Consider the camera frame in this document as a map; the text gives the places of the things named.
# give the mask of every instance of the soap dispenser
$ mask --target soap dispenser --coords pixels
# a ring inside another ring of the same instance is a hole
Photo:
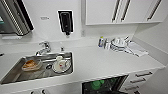
[[[58,11],[61,30],[67,36],[73,32],[72,11]]]

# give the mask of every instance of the upper cabinet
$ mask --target upper cabinet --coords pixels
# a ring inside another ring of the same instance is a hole
[[[153,0],[143,23],[163,22],[168,14],[168,0]]]
[[[122,0],[86,0],[86,24],[115,24]]]
[[[141,23],[153,0],[122,0],[117,23]]]
[[[168,13],[167,2],[168,0],[86,0],[86,25],[161,22]]]

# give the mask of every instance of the white countertop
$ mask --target white countertop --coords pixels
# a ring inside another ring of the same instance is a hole
[[[85,82],[89,80],[120,76],[131,72],[164,68],[165,66],[149,55],[137,57],[124,52],[104,50],[97,46],[66,49],[73,54],[73,73],[37,80],[29,80],[0,85],[0,94],[31,90],[46,86]],[[6,54],[0,57],[0,79],[2,79],[15,63],[23,56],[34,55],[35,52]]]

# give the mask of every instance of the kitchen sink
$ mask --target kitchen sink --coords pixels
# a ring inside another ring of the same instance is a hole
[[[71,66],[65,72],[57,73],[52,68],[46,69],[48,65],[53,65],[53,63],[56,61],[57,56],[62,56],[64,59],[69,59]],[[22,66],[25,64],[25,62],[29,60],[40,60],[42,62],[42,67],[38,70],[23,71]],[[2,79],[0,83],[1,84],[16,83],[21,81],[41,79],[53,76],[68,75],[71,74],[72,72],[73,72],[73,60],[71,52],[46,54],[42,56],[28,56],[28,57],[22,57],[14,65],[14,67],[7,73],[7,75]]]

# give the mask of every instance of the kitchen wall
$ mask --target kitchen wall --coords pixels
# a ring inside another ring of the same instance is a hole
[[[97,25],[85,26],[85,0],[23,0],[34,25],[32,33],[24,36],[20,40],[2,40],[0,35],[0,45],[17,45],[39,43],[41,41],[74,41],[86,38],[99,38],[100,36],[133,36],[138,24],[127,25]],[[72,10],[74,32],[70,38],[61,32],[58,10]],[[40,17],[48,17],[48,20],[41,20]]]
[[[163,23],[139,24],[133,40],[147,48],[149,54],[164,65],[168,64],[168,17]],[[158,70],[141,88],[141,94],[167,94],[168,66]]]

